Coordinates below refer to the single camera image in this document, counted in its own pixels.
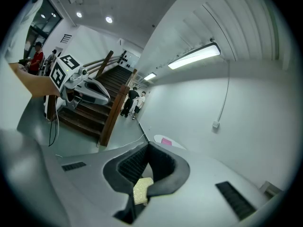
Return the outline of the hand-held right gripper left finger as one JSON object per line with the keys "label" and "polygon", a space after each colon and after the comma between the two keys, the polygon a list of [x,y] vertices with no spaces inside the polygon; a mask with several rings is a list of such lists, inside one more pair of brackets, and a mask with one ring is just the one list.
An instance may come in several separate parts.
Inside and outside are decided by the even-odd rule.
{"label": "hand-held right gripper left finger", "polygon": [[134,183],[118,171],[119,158],[146,143],[101,153],[57,158],[40,147],[40,217],[53,227],[147,227],[149,215],[134,204]]}

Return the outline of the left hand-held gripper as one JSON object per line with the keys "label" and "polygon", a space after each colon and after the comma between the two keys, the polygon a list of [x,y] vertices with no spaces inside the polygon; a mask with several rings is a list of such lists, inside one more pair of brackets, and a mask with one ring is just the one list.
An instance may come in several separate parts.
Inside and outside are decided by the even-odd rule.
{"label": "left hand-held gripper", "polygon": [[110,102],[108,91],[99,81],[88,76],[88,69],[74,56],[67,54],[55,60],[49,77],[66,103],[83,100],[107,105]]}

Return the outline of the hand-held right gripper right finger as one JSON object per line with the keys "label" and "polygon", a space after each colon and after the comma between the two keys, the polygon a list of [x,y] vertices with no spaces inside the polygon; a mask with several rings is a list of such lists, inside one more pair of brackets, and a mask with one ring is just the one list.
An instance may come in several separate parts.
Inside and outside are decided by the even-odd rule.
{"label": "hand-held right gripper right finger", "polygon": [[[190,174],[173,194],[150,199],[146,208],[148,227],[257,227],[281,202],[281,194],[269,200],[254,184],[218,160],[173,146],[163,148],[184,158]],[[223,182],[229,182],[256,211],[239,220],[216,187]]]}

